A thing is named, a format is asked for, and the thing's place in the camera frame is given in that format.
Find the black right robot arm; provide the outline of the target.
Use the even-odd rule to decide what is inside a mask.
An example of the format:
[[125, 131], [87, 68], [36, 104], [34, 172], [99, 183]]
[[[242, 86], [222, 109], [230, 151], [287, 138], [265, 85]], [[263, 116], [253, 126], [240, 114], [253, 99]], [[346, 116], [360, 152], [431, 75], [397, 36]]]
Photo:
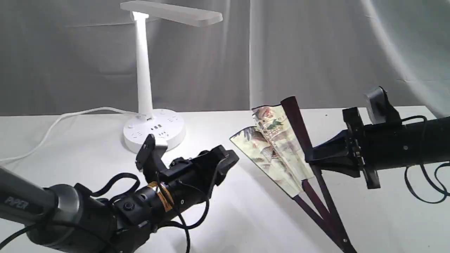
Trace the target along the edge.
[[379, 170], [449, 161], [449, 117], [364, 125], [356, 107], [342, 113], [347, 128], [308, 151], [309, 165], [353, 178], [363, 175], [368, 189], [378, 189]]

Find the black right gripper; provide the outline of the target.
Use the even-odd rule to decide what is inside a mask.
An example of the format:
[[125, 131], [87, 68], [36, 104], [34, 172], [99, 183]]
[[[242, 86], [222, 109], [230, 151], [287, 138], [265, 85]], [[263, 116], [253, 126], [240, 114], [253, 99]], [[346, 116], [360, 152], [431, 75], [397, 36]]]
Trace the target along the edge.
[[[356, 107], [344, 109], [342, 113], [347, 130], [307, 151], [306, 162], [321, 171], [332, 171], [353, 178], [361, 177], [362, 171], [367, 188], [379, 189], [381, 184], [378, 171], [387, 168], [381, 136], [387, 124], [384, 122], [365, 125]], [[357, 166], [351, 164], [350, 149], [356, 158]]]

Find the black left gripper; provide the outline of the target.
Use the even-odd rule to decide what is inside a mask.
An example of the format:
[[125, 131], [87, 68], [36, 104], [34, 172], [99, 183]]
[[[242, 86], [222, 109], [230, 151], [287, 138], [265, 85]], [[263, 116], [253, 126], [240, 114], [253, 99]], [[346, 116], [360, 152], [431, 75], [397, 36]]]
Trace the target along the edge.
[[191, 160], [175, 159], [166, 174], [159, 174], [161, 188], [154, 181], [140, 190], [141, 196], [145, 195], [144, 202], [150, 206], [151, 218], [175, 218], [177, 213], [169, 200], [180, 212], [204, 202], [211, 182], [219, 186], [239, 161], [234, 150], [222, 145], [198, 155]]

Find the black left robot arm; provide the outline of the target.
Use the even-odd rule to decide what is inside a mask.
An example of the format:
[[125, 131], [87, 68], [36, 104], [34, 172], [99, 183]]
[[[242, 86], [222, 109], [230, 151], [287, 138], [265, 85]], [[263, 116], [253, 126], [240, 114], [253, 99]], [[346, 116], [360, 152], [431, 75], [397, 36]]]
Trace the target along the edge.
[[41, 188], [1, 168], [1, 219], [24, 225], [1, 248], [26, 234], [65, 253], [134, 253], [151, 234], [175, 227], [185, 231], [189, 252], [189, 231], [204, 222], [214, 187], [239, 157], [219, 145], [166, 167], [165, 152], [150, 139], [138, 151], [136, 167], [147, 182], [142, 188], [131, 173], [117, 174], [98, 191], [79, 183]]

